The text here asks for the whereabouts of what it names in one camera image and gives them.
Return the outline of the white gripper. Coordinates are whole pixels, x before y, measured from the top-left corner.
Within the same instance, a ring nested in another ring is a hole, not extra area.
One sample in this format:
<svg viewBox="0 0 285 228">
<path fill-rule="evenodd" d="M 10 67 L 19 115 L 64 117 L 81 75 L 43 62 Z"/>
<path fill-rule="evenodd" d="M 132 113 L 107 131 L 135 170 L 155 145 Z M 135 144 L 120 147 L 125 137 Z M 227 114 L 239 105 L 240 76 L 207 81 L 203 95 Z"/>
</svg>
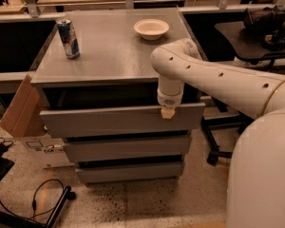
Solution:
<svg viewBox="0 0 285 228">
<path fill-rule="evenodd" d="M 182 95 L 167 95 L 162 93 L 159 89 L 157 90 L 158 93 L 158 103 L 162 106 L 161 108 L 161 116 L 164 119 L 172 119 L 175 115 L 175 108 L 181 104 Z"/>
</svg>

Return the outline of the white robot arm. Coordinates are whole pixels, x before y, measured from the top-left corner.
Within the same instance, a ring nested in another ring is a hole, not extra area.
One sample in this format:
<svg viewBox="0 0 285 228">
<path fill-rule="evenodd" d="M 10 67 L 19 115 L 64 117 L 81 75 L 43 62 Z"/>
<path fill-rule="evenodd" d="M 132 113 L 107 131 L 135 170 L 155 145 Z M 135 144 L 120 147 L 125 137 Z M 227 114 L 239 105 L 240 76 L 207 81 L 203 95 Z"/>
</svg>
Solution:
<svg viewBox="0 0 285 228">
<path fill-rule="evenodd" d="M 179 106 L 188 84 L 253 120 L 232 154 L 226 228 L 285 228 L 285 75 L 202 61 L 187 38 L 156 47 L 150 60 L 160 105 Z"/>
</svg>

